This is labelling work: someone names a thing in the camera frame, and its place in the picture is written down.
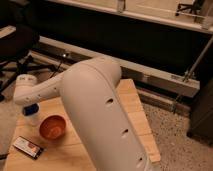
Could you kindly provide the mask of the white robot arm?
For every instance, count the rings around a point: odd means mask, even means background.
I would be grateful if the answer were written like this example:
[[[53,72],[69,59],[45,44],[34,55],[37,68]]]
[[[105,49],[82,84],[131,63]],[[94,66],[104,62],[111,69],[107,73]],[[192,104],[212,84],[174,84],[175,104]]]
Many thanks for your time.
[[[119,63],[109,57],[80,61],[42,83],[21,74],[13,99],[29,106],[59,97],[97,171],[154,171],[116,93],[121,74]]]

